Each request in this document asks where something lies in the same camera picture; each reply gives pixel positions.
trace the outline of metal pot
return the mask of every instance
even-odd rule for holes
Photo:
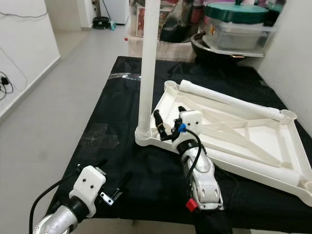
[[[198,33],[191,37],[192,48],[197,59],[207,62],[239,62],[245,58],[241,55],[223,55],[212,52],[202,39],[205,34]]]

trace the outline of tiled floor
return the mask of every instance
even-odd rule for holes
[[[61,58],[66,58],[89,33],[90,31],[68,32],[54,30],[54,36]]]

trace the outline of teal lid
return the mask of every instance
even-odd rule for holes
[[[260,6],[234,2],[214,2],[205,8],[206,16],[226,23],[263,23],[267,12],[267,9]]]

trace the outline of white plastic frame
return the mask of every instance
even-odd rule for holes
[[[175,153],[170,141],[160,141],[152,112],[160,0],[146,0],[136,143]],[[156,109],[169,131],[178,106],[203,113],[200,138],[208,156],[220,168],[280,189],[312,206],[312,169],[294,124],[296,115],[244,102],[183,81],[165,82]]]

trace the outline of black tablecloth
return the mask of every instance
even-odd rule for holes
[[[141,59],[118,57],[112,73],[141,71]],[[255,104],[286,109],[275,92],[265,85],[258,73],[249,67],[216,66],[171,61],[157,61],[153,108],[163,94],[164,82],[183,79],[194,84]],[[105,184],[111,192],[122,177],[132,171],[128,193],[113,207],[97,204],[95,218],[125,218],[193,223],[185,208],[186,181],[180,156],[154,146],[140,147],[135,143],[138,119],[139,80],[111,78],[98,100],[65,174],[82,166],[108,159],[101,169],[108,175]],[[312,139],[296,123],[305,150],[312,162]],[[239,188],[228,204],[236,187],[235,181],[216,170],[227,214],[234,228],[312,233],[312,208],[299,198],[252,180],[233,175]],[[48,212],[61,197],[68,197],[77,177],[57,190]]]

